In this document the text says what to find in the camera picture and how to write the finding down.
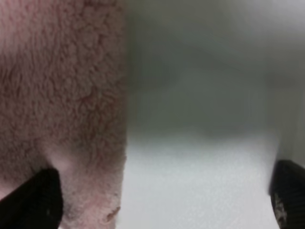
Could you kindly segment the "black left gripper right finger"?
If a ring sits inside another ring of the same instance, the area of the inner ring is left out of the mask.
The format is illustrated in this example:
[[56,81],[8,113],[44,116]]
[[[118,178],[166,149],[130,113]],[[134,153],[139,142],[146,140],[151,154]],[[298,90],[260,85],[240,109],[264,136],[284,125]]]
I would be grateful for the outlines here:
[[303,229],[305,227],[305,169],[290,160],[277,161],[269,193],[279,228]]

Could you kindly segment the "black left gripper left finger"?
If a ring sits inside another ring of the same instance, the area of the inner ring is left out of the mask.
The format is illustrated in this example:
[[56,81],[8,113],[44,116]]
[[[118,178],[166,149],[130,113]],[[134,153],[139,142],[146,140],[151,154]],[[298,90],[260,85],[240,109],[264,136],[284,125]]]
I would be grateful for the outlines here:
[[43,169],[0,200],[2,229],[58,229],[63,216],[59,172]]

